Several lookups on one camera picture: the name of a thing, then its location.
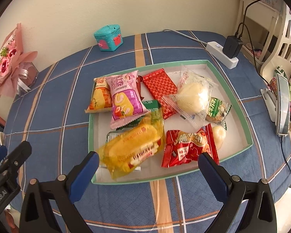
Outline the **white jelly pudding cup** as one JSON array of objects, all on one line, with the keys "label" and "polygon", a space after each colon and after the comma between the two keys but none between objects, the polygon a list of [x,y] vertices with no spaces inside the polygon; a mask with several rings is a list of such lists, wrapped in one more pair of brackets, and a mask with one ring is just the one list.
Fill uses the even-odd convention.
[{"label": "white jelly pudding cup", "polygon": [[216,148],[219,150],[226,138],[226,130],[222,126],[214,126],[212,127],[212,133]]}]

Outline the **orange swiss roll packet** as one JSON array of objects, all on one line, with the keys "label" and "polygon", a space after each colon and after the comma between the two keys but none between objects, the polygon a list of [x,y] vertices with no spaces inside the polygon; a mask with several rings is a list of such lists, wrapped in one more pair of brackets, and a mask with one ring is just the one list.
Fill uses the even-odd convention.
[{"label": "orange swiss roll packet", "polygon": [[107,83],[106,77],[94,79],[94,89],[91,95],[91,100],[85,113],[99,113],[110,111],[112,108],[112,99],[110,86]]}]

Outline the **red cartoon snack bag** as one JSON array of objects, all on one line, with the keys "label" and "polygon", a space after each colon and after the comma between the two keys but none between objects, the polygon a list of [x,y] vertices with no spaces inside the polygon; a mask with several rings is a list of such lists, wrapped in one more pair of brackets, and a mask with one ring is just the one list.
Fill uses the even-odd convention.
[{"label": "red cartoon snack bag", "polygon": [[199,156],[205,152],[212,157],[216,164],[219,164],[217,148],[210,124],[201,127],[195,133],[169,130],[166,132],[161,166],[169,168],[197,161]]}]

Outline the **yellow cake roll packet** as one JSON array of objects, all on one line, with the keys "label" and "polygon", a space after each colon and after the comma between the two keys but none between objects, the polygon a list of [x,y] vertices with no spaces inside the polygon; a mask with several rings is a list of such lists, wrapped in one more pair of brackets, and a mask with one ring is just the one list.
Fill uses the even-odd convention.
[{"label": "yellow cake roll packet", "polygon": [[132,173],[164,146],[163,116],[157,108],[143,116],[137,126],[102,145],[97,152],[111,178],[116,180]]}]

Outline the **green striped bun packet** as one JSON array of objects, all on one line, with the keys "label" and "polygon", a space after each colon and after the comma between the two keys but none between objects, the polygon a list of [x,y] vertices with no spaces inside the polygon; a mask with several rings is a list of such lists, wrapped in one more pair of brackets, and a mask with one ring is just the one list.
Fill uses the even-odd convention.
[{"label": "green striped bun packet", "polygon": [[206,120],[217,125],[223,125],[231,107],[232,105],[230,103],[211,97]]}]

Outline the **pink swiss roll packet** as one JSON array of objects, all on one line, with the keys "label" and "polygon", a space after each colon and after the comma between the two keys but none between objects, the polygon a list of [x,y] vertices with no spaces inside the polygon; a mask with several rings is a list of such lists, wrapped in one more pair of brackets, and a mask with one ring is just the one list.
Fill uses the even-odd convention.
[{"label": "pink swiss roll packet", "polygon": [[123,127],[143,117],[146,109],[136,87],[138,71],[106,77],[112,99],[111,129]]}]

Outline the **white bun clear bag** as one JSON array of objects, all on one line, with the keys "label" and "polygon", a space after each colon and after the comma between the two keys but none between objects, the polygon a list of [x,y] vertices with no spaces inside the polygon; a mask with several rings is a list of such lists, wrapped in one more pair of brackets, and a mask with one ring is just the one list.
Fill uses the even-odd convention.
[{"label": "white bun clear bag", "polygon": [[162,100],[187,120],[192,127],[198,128],[205,122],[212,91],[217,88],[218,84],[212,79],[181,65],[177,92],[164,95]]}]

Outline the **red patterned packet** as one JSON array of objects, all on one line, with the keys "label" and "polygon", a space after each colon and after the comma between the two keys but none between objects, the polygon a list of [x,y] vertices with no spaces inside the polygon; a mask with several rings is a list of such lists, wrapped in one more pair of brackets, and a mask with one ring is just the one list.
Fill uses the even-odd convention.
[{"label": "red patterned packet", "polygon": [[167,119],[174,115],[176,112],[163,100],[163,96],[176,94],[178,89],[165,70],[161,68],[144,75],[142,81],[151,96],[161,105],[163,109],[163,119]]}]

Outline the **green white biscuit packet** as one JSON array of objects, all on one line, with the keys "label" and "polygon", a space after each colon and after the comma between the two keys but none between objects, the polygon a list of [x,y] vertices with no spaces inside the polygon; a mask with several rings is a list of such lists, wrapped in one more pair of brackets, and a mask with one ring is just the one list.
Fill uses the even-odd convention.
[{"label": "green white biscuit packet", "polygon": [[106,143],[110,142],[111,140],[113,140],[114,138],[120,136],[122,133],[129,131],[131,128],[121,128],[121,129],[117,129],[114,131],[110,131],[107,133],[106,136]]}]

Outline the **dark red snack packet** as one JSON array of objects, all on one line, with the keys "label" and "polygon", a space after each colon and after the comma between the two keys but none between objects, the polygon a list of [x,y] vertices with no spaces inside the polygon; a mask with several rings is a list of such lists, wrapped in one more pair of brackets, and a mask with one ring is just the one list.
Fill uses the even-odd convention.
[{"label": "dark red snack packet", "polygon": [[136,78],[136,87],[137,87],[137,91],[139,93],[140,99],[143,100],[144,97],[142,97],[142,94],[141,94],[141,82],[142,82],[142,77],[138,75]]}]

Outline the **blue plaid tablecloth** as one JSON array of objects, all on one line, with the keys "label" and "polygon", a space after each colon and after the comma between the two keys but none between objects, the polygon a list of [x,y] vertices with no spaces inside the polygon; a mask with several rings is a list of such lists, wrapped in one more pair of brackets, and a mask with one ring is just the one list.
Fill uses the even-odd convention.
[{"label": "blue plaid tablecloth", "polygon": [[[172,32],[125,37],[114,52],[97,46],[78,51],[41,69],[33,90],[17,98],[4,129],[9,149],[22,140],[32,154],[20,174],[22,189],[29,180],[54,180],[68,173],[88,152],[88,120],[85,113],[95,77],[135,68],[136,51],[143,50],[146,65],[206,59],[213,63],[236,92],[251,129],[253,146],[223,162],[223,167],[246,181],[266,178],[274,200],[291,185],[291,142],[280,139],[260,96],[264,86],[254,67],[239,55],[230,70],[217,62],[195,41]],[[157,218],[152,183],[89,185],[76,204],[94,232],[204,232],[221,208],[198,171],[162,181],[159,192],[166,215]]]}]

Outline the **pink flower bouquet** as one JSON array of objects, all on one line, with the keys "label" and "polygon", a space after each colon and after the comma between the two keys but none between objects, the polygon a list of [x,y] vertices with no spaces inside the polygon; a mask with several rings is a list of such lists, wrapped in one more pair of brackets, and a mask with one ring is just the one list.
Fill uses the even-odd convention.
[{"label": "pink flower bouquet", "polygon": [[31,90],[38,76],[38,70],[33,64],[37,55],[37,51],[24,51],[22,25],[18,23],[0,49],[0,97],[14,98],[15,95]]}]

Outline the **smartphone on white stand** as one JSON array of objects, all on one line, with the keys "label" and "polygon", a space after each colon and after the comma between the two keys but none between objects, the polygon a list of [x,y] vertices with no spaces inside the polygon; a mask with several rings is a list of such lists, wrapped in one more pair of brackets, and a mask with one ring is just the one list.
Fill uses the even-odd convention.
[{"label": "smartphone on white stand", "polygon": [[261,89],[260,92],[270,120],[276,125],[276,134],[285,137],[289,135],[290,124],[289,82],[280,74],[276,74],[274,82],[276,94],[267,88]]}]

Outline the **green rimmed white tray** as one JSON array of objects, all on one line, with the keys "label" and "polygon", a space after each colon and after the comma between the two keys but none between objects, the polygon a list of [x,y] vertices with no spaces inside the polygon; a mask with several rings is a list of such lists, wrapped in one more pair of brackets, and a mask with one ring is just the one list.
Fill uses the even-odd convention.
[{"label": "green rimmed white tray", "polygon": [[141,86],[138,114],[127,86],[113,88],[115,104],[89,117],[89,150],[100,163],[92,182],[124,185],[192,173],[206,153],[215,164],[252,146],[248,123],[230,87],[207,60],[148,65],[107,76],[109,83],[166,74],[162,98]]}]

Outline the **teal toy house box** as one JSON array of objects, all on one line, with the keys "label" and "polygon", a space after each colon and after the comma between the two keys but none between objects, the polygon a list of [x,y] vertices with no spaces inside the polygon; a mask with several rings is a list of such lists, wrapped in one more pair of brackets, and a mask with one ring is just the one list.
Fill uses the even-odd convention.
[{"label": "teal toy house box", "polygon": [[123,44],[121,28],[118,24],[103,26],[94,32],[94,38],[103,52],[114,52]]}]

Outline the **white power strip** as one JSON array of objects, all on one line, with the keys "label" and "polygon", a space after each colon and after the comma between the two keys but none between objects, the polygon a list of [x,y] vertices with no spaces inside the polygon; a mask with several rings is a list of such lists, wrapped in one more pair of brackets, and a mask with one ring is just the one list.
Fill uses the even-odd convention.
[{"label": "white power strip", "polygon": [[238,64],[238,58],[227,57],[227,55],[223,53],[223,47],[215,41],[207,42],[206,50],[230,70],[235,68]]}]

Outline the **black power adapter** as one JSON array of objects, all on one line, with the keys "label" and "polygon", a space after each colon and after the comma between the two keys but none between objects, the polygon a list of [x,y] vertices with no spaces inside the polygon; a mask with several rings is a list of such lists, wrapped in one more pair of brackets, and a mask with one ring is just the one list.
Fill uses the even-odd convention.
[{"label": "black power adapter", "polygon": [[243,45],[243,41],[236,36],[228,36],[225,44],[223,46],[223,54],[225,54],[228,58],[232,59],[237,57],[240,49]]}]

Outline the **white wooden shelf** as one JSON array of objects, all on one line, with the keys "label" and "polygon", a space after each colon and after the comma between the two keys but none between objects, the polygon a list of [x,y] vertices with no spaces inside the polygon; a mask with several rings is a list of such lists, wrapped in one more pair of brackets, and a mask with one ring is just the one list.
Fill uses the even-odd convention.
[{"label": "white wooden shelf", "polygon": [[243,32],[242,52],[251,62],[257,54],[257,63],[261,66],[274,50],[283,21],[283,0],[240,0],[237,23],[245,22],[249,28],[253,45],[249,43],[249,34]]}]

